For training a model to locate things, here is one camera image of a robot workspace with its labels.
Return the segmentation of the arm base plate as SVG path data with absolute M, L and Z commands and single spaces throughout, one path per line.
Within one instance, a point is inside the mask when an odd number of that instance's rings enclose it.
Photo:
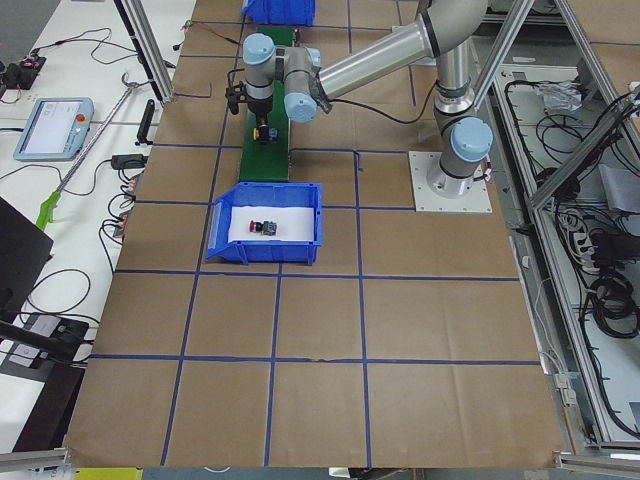
M 493 212 L 482 169 L 468 179 L 446 175 L 440 152 L 408 153 L 415 210 L 419 213 L 491 214 Z

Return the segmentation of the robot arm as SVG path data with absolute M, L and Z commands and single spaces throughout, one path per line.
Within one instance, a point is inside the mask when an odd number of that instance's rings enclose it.
M 284 86 L 287 117 L 307 123 L 319 110 L 330 112 L 341 96 L 430 57 L 437 65 L 434 115 L 444 150 L 428 168 L 426 180 L 435 194 L 461 198 L 493 143 L 490 127 L 470 113 L 475 93 L 467 41 L 486 10 L 484 1 L 421 1 L 412 23 L 327 67 L 316 49 L 277 45 L 265 34 L 251 34 L 243 43 L 245 79 L 228 86 L 228 108 L 236 113 L 239 104 L 246 104 L 256 117 L 260 140 L 266 142 L 275 83 Z

